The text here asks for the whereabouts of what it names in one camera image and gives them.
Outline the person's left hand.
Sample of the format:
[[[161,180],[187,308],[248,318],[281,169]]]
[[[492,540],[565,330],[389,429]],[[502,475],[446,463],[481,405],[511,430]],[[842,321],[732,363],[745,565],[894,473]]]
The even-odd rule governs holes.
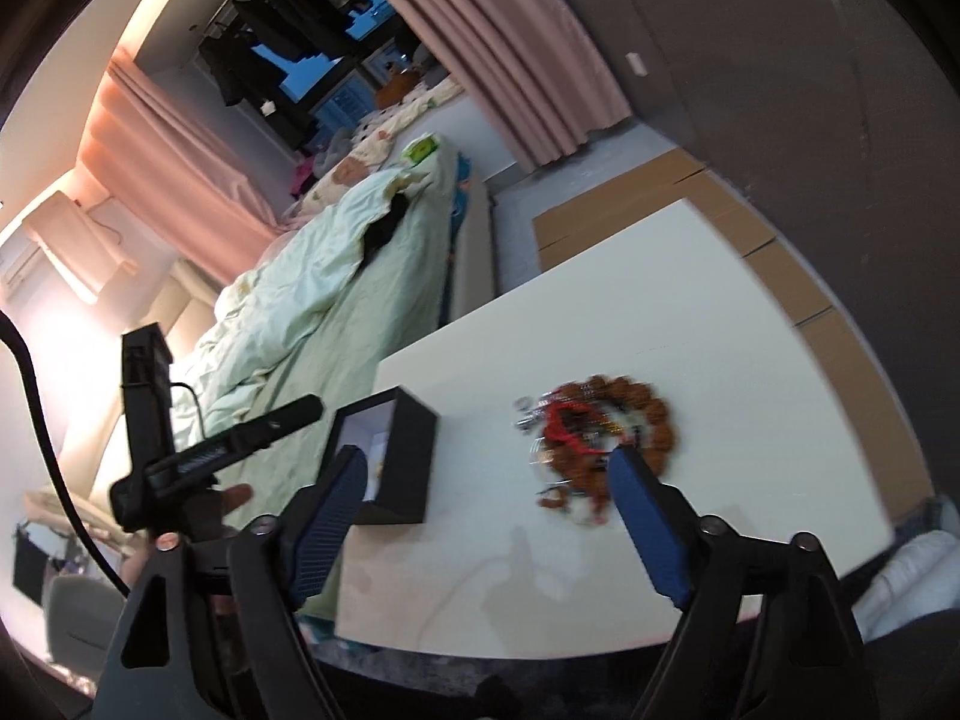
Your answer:
[[[185,535],[189,539],[199,535],[199,541],[224,538],[229,532],[229,528],[223,523],[224,517],[240,509],[252,497],[254,497],[254,488],[247,483],[233,484],[229,488],[220,488],[218,491],[206,491],[200,496],[199,504],[187,505],[187,512],[192,515],[194,522],[187,522],[187,530],[179,532],[179,535]],[[129,589],[135,587],[135,583],[155,551],[154,536],[140,539],[135,553],[124,561],[121,579],[127,583]]]

